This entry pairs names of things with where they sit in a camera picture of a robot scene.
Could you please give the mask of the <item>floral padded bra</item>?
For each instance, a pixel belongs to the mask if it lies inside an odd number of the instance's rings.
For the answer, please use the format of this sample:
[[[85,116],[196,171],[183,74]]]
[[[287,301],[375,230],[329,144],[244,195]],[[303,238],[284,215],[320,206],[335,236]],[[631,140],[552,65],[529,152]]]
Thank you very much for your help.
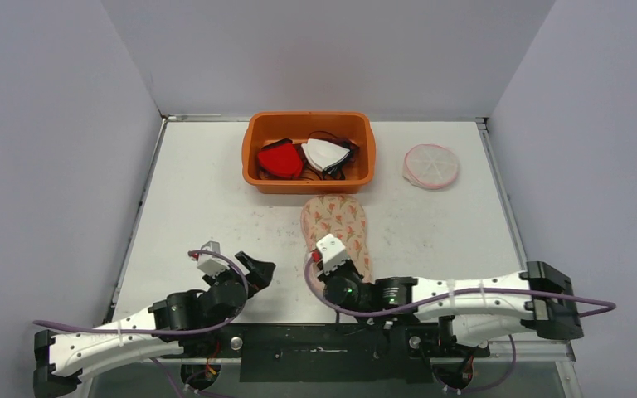
[[[312,197],[301,209],[299,224],[309,253],[320,239],[331,234],[345,244],[363,279],[374,280],[367,247],[367,216],[356,198],[341,194]]]

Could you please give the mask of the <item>orange plastic tub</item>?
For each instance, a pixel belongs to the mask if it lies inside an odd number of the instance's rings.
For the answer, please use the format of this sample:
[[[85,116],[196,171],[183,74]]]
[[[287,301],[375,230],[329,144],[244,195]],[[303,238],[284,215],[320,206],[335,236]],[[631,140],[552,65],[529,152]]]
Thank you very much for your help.
[[[320,172],[300,147],[310,138],[349,148],[343,164]],[[264,194],[357,193],[377,159],[370,121],[359,112],[276,111],[250,119],[242,144],[243,178]]]

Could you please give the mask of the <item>white bra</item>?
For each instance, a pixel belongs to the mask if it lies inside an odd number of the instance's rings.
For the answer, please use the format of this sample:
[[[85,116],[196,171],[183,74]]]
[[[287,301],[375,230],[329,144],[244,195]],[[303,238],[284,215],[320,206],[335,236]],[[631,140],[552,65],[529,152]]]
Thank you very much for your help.
[[[352,154],[349,148],[316,138],[308,139],[300,147],[309,165],[320,172],[340,166]]]

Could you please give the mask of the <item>white mesh laundry bag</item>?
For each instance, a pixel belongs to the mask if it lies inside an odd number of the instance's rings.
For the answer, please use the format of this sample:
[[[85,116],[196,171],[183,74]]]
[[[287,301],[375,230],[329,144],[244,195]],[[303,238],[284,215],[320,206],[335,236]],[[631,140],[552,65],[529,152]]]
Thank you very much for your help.
[[[411,185],[426,190],[440,190],[457,179],[460,163],[455,154],[437,144],[418,144],[405,155],[402,177]]]

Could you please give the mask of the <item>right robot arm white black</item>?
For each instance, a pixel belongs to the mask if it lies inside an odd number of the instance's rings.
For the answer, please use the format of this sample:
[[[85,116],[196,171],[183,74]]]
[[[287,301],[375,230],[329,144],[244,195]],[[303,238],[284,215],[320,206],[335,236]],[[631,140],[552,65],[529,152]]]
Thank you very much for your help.
[[[568,275],[542,261],[485,279],[391,277],[365,281],[352,261],[319,270],[318,294],[359,321],[439,323],[435,343],[445,355],[505,335],[535,332],[548,340],[583,337]]]

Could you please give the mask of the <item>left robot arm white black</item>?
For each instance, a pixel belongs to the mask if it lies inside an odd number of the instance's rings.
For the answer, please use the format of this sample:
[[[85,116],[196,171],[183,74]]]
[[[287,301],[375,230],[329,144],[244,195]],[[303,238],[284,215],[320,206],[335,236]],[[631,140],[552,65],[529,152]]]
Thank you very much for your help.
[[[248,300],[270,286],[276,265],[245,252],[230,259],[210,247],[187,253],[202,272],[204,289],[169,294],[96,328],[36,321],[36,397],[62,397],[115,368],[158,357],[205,357],[220,347],[221,330]]]

